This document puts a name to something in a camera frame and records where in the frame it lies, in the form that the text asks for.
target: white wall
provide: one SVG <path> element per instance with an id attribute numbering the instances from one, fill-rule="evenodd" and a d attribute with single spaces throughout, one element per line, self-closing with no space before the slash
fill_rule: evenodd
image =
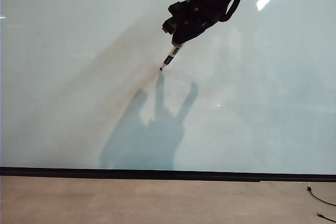
<path id="1" fill-rule="evenodd" d="M 2 0 L 2 166 L 336 174 L 335 0 L 242 0 L 159 74 L 176 0 Z"/>

